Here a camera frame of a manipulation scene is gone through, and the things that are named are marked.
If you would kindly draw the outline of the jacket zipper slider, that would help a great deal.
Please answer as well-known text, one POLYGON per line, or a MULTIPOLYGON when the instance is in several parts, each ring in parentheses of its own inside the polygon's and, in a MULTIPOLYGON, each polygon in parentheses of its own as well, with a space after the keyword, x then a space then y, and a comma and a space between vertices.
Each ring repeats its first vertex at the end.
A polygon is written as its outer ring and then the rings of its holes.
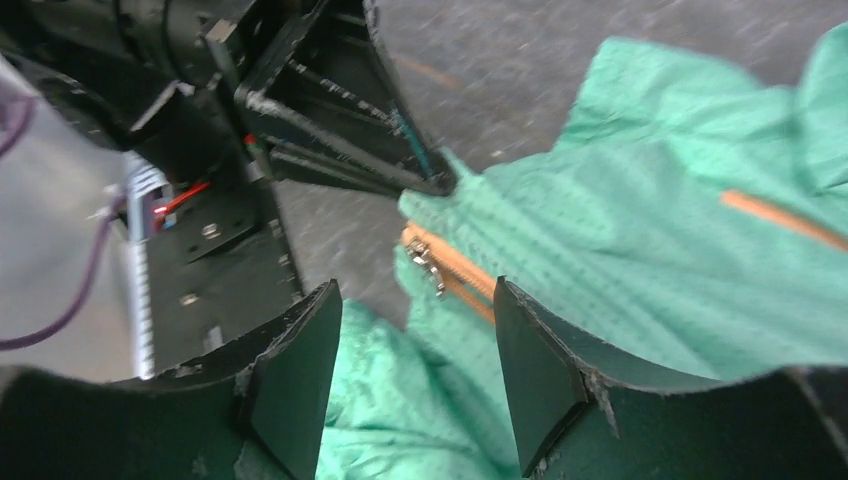
POLYGON ((412 262, 426 273, 436 295, 442 296, 446 291, 446 285, 439 267, 431 256, 430 248, 417 237, 413 237, 406 245, 405 251, 412 262))

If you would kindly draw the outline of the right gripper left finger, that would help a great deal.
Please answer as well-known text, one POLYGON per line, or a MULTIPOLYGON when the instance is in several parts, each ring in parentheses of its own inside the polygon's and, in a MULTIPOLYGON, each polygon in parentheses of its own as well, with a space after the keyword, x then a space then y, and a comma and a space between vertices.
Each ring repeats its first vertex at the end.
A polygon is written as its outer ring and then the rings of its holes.
POLYGON ((340 338, 328 281, 284 314, 147 379, 1 371, 5 479, 233 479, 246 446, 286 479, 316 472, 340 338))

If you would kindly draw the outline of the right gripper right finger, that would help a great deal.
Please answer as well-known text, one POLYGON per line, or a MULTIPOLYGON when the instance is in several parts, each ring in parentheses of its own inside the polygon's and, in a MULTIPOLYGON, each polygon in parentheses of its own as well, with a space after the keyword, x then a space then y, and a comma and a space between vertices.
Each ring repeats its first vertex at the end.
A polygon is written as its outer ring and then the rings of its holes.
POLYGON ((843 479, 847 371, 721 382, 632 355, 499 279, 497 346, 529 479, 843 479))

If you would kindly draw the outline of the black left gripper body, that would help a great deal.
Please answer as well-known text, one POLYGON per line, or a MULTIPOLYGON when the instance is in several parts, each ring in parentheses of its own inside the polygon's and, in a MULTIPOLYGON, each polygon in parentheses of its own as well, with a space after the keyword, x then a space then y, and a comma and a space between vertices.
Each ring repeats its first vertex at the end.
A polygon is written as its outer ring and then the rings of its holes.
POLYGON ((1 51, 174 186, 246 182, 235 91, 316 1, 5 1, 1 51))

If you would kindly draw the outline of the green and orange jacket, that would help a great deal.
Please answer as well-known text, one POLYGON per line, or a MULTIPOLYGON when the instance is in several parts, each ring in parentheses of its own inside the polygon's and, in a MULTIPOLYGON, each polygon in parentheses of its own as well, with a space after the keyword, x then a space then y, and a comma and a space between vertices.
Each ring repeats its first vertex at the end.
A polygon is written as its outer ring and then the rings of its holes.
POLYGON ((546 152, 407 192, 395 250, 404 330, 355 302, 320 479, 529 479, 520 469, 494 292, 686 374, 847 371, 847 28, 795 87, 715 57, 604 41, 546 152), (437 296, 408 257, 424 242, 437 296))

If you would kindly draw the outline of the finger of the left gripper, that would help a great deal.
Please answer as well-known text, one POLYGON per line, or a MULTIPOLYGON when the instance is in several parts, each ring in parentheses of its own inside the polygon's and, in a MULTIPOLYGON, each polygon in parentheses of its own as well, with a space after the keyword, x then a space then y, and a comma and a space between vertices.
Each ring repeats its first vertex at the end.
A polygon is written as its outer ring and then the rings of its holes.
POLYGON ((303 1, 235 93, 276 179, 446 196, 453 167, 416 124, 372 1, 303 1))

